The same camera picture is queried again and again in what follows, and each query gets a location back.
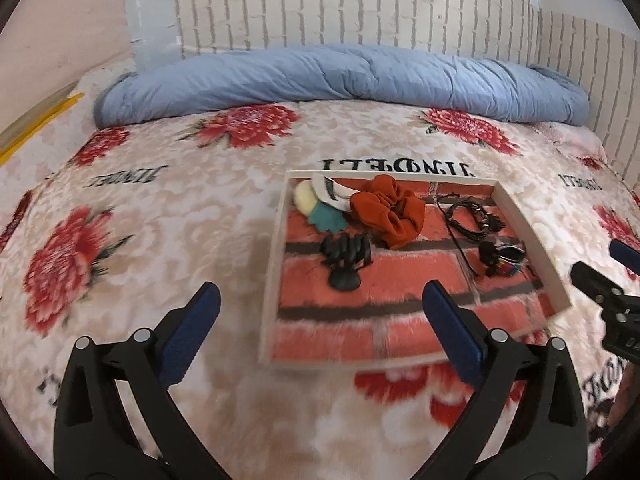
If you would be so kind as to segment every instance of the blue blanket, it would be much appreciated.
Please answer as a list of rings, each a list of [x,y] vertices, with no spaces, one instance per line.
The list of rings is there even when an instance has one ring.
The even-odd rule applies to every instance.
[[[204,54],[129,74],[98,98],[99,128],[247,104],[366,99],[462,110],[500,121],[583,124],[567,77],[489,59],[389,46],[324,45]]]

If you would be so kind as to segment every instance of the bed sheet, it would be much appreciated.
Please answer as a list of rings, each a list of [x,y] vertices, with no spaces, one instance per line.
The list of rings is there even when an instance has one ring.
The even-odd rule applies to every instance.
[[[14,214],[0,254],[0,398],[52,465],[57,392],[73,342],[127,338],[183,306],[205,280],[222,313],[170,393],[238,479],[410,478],[470,392],[446,363],[353,372],[257,364],[262,292],[286,170],[378,170],[496,178],[568,283],[583,260],[630,293],[639,280],[607,253],[640,248],[638,205],[597,158],[567,155],[532,126],[366,101],[255,105],[95,132]],[[544,331],[568,342],[591,451],[624,362],[600,348],[595,304]],[[522,394],[517,384],[500,445]],[[143,448],[158,450],[123,391]]]

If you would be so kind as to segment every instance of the silver screw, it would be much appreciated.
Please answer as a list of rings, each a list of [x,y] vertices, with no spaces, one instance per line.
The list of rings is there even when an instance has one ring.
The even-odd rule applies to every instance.
[[[504,343],[505,341],[507,341],[508,338],[509,338],[509,334],[507,334],[501,328],[495,328],[494,330],[491,330],[491,339],[493,339],[498,343]]]
[[[78,341],[76,341],[76,348],[78,350],[84,350],[89,346],[89,343],[91,343],[91,340],[87,336],[83,335],[78,339]]]
[[[551,346],[556,350],[564,350],[566,348],[566,343],[561,337],[552,337]]]
[[[133,334],[133,339],[139,343],[148,341],[150,337],[151,337],[151,330],[149,330],[148,328],[140,328],[139,330],[136,330]]]

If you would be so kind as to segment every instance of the red peony print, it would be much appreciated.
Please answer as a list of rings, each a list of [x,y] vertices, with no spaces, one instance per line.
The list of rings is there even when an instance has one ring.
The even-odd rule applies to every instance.
[[[4,251],[4,248],[9,243],[9,239],[14,234],[14,231],[17,229],[20,222],[24,218],[27,209],[29,208],[29,204],[31,203],[31,198],[33,197],[33,191],[28,190],[20,199],[18,207],[14,211],[14,216],[11,218],[11,221],[7,224],[0,235],[0,254]]]
[[[46,336],[58,317],[106,272],[97,266],[98,261],[130,239],[105,246],[111,215],[107,210],[92,216],[88,206],[73,209],[31,257],[23,280],[29,295],[25,315],[29,329]]]
[[[430,124],[428,133],[438,129],[469,144],[491,146],[507,155],[520,154],[519,146],[512,144],[500,128],[483,119],[473,118],[467,113],[432,108],[424,113],[423,118]]]
[[[593,209],[600,217],[600,226],[607,230],[611,240],[620,240],[629,247],[640,251],[640,238],[638,238],[638,235],[634,232],[628,221],[620,218],[618,213],[613,211],[613,209],[606,208],[603,205],[594,206]],[[626,273],[634,281],[638,278],[638,276],[629,269],[626,270]]]
[[[546,335],[537,330],[520,341],[526,344],[544,344]],[[427,388],[431,392],[429,411],[433,420],[452,428],[473,394],[468,384],[460,381],[450,363],[436,363],[385,372],[360,372],[354,386],[367,399],[392,404],[413,399]],[[505,406],[520,402],[525,383],[519,381],[511,387]]]
[[[228,145],[232,148],[252,146],[273,146],[272,135],[290,136],[291,125],[298,115],[279,105],[250,105],[232,108],[211,119],[204,119],[194,125],[196,132],[188,137],[196,137],[201,148],[228,135]]]
[[[76,166],[90,166],[96,158],[104,157],[109,150],[124,144],[127,139],[129,139],[129,131],[126,128],[97,130],[73,156],[71,163]]]
[[[599,158],[594,158],[592,156],[581,156],[578,158],[578,160],[587,168],[591,168],[592,170],[600,171],[602,169],[602,161]]]

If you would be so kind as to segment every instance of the bed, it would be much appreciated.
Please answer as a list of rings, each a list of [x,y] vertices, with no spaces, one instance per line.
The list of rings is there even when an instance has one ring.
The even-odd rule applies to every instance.
[[[61,130],[81,124],[57,121]],[[74,341],[117,341],[155,326],[204,281],[220,287],[222,313],[170,393],[231,476],[410,478],[438,445],[470,396],[446,362],[365,371],[257,363],[287,170],[500,181],[574,304],[522,338],[566,339],[596,456],[625,363],[600,348],[599,311],[570,286],[568,271],[583,260],[627,292],[640,292],[638,277],[607,252],[612,238],[640,248],[640,215],[588,130],[345,98],[101,126],[61,168],[25,190],[0,238],[0,399],[47,465]],[[143,449],[157,456],[130,392],[122,395]],[[516,384],[483,456],[499,448],[521,395]]]

